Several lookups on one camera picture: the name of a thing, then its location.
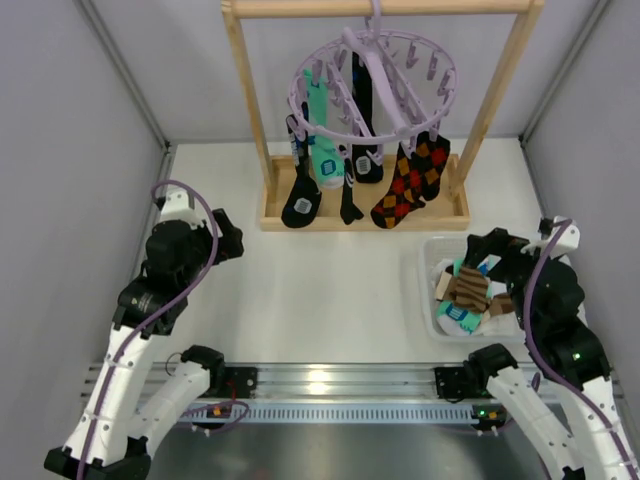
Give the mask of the red yellow argyle sock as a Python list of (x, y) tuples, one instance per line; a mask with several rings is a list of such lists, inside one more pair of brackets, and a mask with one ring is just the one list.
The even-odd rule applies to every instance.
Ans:
[(421, 200), (422, 173), (417, 160), (419, 157), (407, 156), (403, 147), (398, 147), (389, 189), (370, 211), (377, 227), (393, 229), (410, 213), (426, 206)]

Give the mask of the black sock grey patch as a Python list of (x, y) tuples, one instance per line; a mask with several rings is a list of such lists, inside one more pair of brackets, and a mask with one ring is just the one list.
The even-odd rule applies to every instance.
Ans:
[(315, 220), (322, 193), (310, 176), (308, 139), (300, 140), (296, 136), (294, 127), (297, 126), (297, 121), (292, 114), (286, 117), (286, 125), (296, 177), (281, 212), (281, 220), (286, 227), (299, 229)]

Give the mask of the mint green white sock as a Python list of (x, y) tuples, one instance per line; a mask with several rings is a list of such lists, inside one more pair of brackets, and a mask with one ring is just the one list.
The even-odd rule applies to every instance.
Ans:
[[(320, 80), (313, 83), (312, 71), (304, 70), (308, 92), (309, 122), (325, 127), (327, 125), (328, 90)], [(344, 163), (334, 142), (323, 135), (309, 136), (311, 160), (317, 183), (324, 189), (339, 189), (344, 183)]]

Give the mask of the thin black sock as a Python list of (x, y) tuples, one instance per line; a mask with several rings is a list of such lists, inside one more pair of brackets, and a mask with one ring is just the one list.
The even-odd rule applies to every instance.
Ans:
[(345, 225), (350, 225), (354, 221), (362, 220), (364, 218), (364, 214), (354, 203), (354, 171), (350, 150), (346, 146), (340, 145), (339, 152), (344, 163), (344, 180), (341, 194), (340, 217)]

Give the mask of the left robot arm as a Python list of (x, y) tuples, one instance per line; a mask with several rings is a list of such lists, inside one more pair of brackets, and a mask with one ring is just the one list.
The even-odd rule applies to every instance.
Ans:
[(121, 291), (104, 363), (81, 418), (50, 450), (46, 470), (66, 479), (144, 479), (170, 429), (199, 397), (224, 390), (224, 356), (193, 345), (169, 380), (139, 403), (154, 357), (186, 309), (188, 295), (210, 265), (239, 258), (243, 233), (222, 209), (213, 226), (192, 208), (163, 213), (146, 243), (139, 275)]

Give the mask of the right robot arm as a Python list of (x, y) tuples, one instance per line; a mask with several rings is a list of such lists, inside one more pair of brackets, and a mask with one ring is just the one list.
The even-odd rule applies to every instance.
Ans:
[(560, 421), (501, 344), (472, 352), (463, 367), (472, 385), (498, 400), (534, 446), (552, 479), (636, 479), (639, 463), (613, 395), (611, 366), (595, 333), (579, 318), (585, 299), (558, 245), (571, 220), (546, 219), (534, 243), (496, 228), (467, 238), (463, 264), (489, 255), (490, 279), (502, 282), (525, 333), (525, 346), (560, 401)]

